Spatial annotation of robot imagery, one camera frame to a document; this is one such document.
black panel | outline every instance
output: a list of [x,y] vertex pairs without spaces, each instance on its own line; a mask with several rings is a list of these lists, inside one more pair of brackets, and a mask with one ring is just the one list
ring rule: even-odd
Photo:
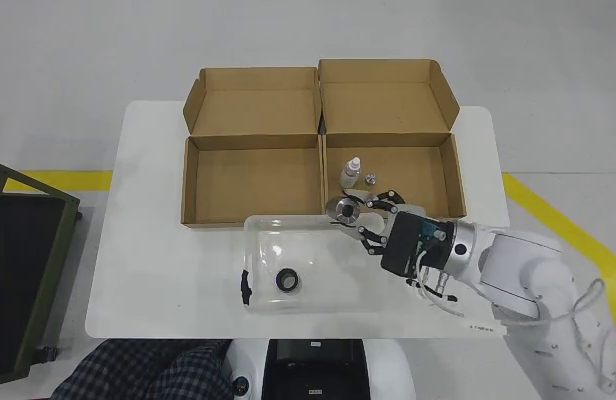
[[0,374],[14,368],[65,202],[0,198]]
[[271,340],[262,400],[370,400],[360,339]]
[[450,256],[454,223],[435,221],[407,212],[399,212],[395,217],[388,243],[381,258],[381,267],[406,278],[415,277],[414,264],[423,245],[433,240],[435,230],[446,233],[446,239],[428,249],[422,264],[442,270]]

black rubber ring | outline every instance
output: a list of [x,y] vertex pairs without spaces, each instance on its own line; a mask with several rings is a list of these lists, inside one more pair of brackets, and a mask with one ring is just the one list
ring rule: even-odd
[[[295,283],[293,283],[292,286],[284,286],[284,280],[289,277],[295,278]],[[299,285],[299,275],[297,275],[297,272],[294,269],[284,268],[277,273],[275,283],[277,284],[279,290],[284,293],[290,293],[293,290],[297,289],[297,286]]]

yellow floor line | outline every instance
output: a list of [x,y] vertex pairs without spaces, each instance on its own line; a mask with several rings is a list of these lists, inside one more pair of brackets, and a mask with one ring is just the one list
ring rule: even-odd
[[[110,190],[112,171],[21,171],[23,174],[66,192]],[[33,188],[9,179],[5,190],[34,191]]]
[[[22,171],[24,174],[47,183],[59,190],[107,191],[110,189],[112,171]],[[574,247],[597,266],[606,281],[606,297],[616,323],[616,256],[602,243],[578,227],[568,217],[548,204],[510,174],[503,174],[506,195],[542,224]],[[31,188],[9,180],[7,191],[30,191]]]
[[606,282],[606,298],[616,324],[616,255],[512,175],[503,174],[503,181],[506,195],[511,200],[599,269],[601,278]]

green metal frame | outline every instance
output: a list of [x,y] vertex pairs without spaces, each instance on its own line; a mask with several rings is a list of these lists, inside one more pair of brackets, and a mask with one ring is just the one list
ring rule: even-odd
[[39,284],[39,290],[35,298],[32,313],[28,321],[28,326],[23,336],[21,346],[19,348],[19,354],[15,362],[15,368],[10,374],[0,375],[0,383],[9,382],[16,379],[21,379],[28,376],[32,356],[39,346],[41,339],[43,338],[44,331],[46,329],[46,323],[50,315],[50,309],[52,307],[53,300],[55,298],[55,292],[57,291],[57,285],[61,278],[61,272],[63,270],[64,262],[66,261],[66,255],[70,247],[70,242],[75,228],[75,221],[77,220],[79,199],[50,187],[42,182],[32,179],[18,171],[5,167],[0,164],[0,197],[3,194],[4,187],[8,179],[14,179],[27,186],[30,186],[45,194],[21,194],[21,196],[50,196],[56,199],[63,200],[65,202],[59,225],[57,226],[57,233],[55,240],[52,244],[50,254],[48,256],[48,262],[46,263],[46,269]]

robotic arm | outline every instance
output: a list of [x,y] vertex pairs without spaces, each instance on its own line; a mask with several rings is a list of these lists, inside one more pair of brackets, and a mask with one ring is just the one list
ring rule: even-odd
[[[361,205],[387,214],[382,232],[354,224]],[[373,196],[345,190],[326,209],[332,223],[361,241],[368,254],[381,256],[383,269],[421,287],[442,309],[463,316],[444,305],[457,300],[444,294],[449,278],[489,300],[495,318],[508,328],[506,344],[541,398],[616,399],[616,359],[604,363],[616,354],[615,335],[588,310],[604,283],[593,281],[579,297],[559,242],[428,218],[395,191]],[[427,285],[424,267],[438,270],[435,288]]]

